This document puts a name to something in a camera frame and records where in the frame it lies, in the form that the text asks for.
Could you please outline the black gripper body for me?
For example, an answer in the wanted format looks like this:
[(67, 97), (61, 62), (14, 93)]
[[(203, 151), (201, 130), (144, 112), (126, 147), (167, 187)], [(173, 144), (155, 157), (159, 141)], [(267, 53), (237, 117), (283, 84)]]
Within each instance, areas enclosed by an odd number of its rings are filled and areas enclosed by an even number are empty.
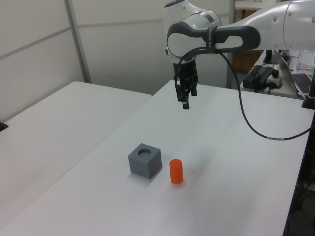
[(180, 64), (173, 63), (173, 69), (175, 81), (180, 80), (181, 83), (189, 82), (192, 84), (197, 84), (198, 75), (195, 59), (190, 61), (182, 61)]

